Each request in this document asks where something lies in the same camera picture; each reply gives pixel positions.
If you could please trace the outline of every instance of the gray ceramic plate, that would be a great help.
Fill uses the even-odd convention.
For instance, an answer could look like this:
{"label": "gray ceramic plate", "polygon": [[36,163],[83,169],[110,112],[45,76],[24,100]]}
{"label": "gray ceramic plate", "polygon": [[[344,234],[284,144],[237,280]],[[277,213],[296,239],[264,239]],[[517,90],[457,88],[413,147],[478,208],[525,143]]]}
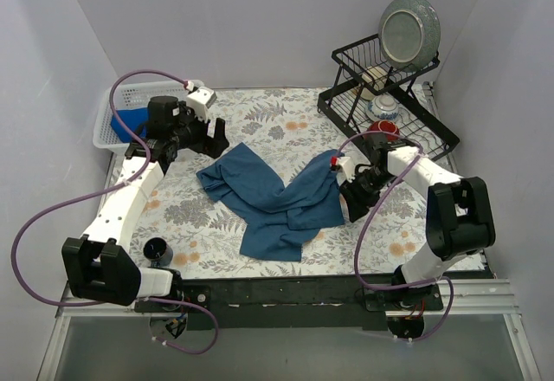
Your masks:
{"label": "gray ceramic plate", "polygon": [[392,67],[418,71],[428,66],[439,48],[439,17],[427,0],[394,0],[381,16],[379,41]]}

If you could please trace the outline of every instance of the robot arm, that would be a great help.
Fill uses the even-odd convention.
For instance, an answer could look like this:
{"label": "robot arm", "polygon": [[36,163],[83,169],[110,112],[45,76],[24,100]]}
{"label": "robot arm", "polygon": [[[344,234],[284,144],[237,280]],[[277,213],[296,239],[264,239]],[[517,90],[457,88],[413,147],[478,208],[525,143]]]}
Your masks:
{"label": "robot arm", "polygon": [[[340,191],[352,222],[375,206],[381,189],[401,175],[418,154],[408,140],[389,142],[384,134],[371,134],[366,145],[369,169],[361,170],[366,165],[354,168],[348,158],[337,160],[347,178]],[[494,244],[493,217],[483,180],[462,178],[422,156],[403,181],[427,199],[427,243],[395,272],[395,283],[438,280],[456,262]]]}
{"label": "robot arm", "polygon": [[[68,238],[61,250],[73,295],[123,306],[148,296],[178,298],[178,272],[139,268],[128,252],[148,197],[164,178],[177,151],[190,148],[218,158],[229,146],[222,119],[216,120],[214,137],[208,136],[208,109],[215,99],[216,93],[205,87],[189,94],[186,102],[175,97],[151,98],[145,124],[151,162],[140,177],[110,194],[82,236]],[[118,184],[144,163],[145,150],[138,143],[131,143]]]}

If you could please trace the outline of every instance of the bowl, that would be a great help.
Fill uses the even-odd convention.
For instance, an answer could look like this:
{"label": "bowl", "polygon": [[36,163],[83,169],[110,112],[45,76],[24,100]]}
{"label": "bowl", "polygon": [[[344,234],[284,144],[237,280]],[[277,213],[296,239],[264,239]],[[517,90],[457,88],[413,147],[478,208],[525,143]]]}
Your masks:
{"label": "bowl", "polygon": [[[362,79],[378,91],[384,88],[384,83],[387,81],[387,71],[381,67],[368,67],[362,73]],[[361,97],[369,101],[373,100],[375,95],[369,89],[364,88]]]}
{"label": "bowl", "polygon": [[[373,123],[370,128],[367,129],[368,132],[392,132],[393,134],[400,134],[398,126],[392,121],[387,119],[381,119]],[[386,134],[388,141],[398,140],[398,137],[395,137],[391,134]]]}
{"label": "bowl", "polygon": [[424,69],[436,56],[441,24],[427,0],[394,0],[379,22],[381,52],[403,72]]}
{"label": "bowl", "polygon": [[392,121],[398,117],[398,102],[390,94],[378,95],[367,103],[365,113],[370,119]]}

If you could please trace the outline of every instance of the blue object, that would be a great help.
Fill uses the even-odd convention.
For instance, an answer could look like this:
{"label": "blue object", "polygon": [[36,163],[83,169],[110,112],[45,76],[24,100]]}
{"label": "blue object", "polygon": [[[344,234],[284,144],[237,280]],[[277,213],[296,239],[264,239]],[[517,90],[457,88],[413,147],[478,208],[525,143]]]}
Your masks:
{"label": "blue object", "polygon": [[[135,131],[137,128],[145,123],[148,120],[148,108],[135,108],[134,110],[118,110],[118,114],[127,124],[127,126]],[[110,123],[110,126],[112,126],[112,129],[115,131],[115,133],[118,135],[119,139],[123,143],[131,143],[131,136],[123,130],[123,127],[118,123],[118,121],[113,117],[112,115],[112,122]],[[146,135],[146,129],[143,129],[142,133],[139,135],[140,137],[144,137]]]}
{"label": "blue object", "polygon": [[286,188],[258,155],[240,143],[196,176],[214,201],[247,223],[241,254],[260,260],[299,262],[302,245],[321,228],[343,225],[337,173],[329,150],[313,158]]}

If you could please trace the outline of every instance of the black cup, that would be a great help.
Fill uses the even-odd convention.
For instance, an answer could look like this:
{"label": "black cup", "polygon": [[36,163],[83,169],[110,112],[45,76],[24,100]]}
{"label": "black cup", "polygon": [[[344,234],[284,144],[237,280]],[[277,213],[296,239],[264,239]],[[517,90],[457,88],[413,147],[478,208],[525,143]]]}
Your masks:
{"label": "black cup", "polygon": [[156,237],[148,240],[142,253],[152,262],[153,267],[169,266],[173,259],[173,250],[164,238]]}

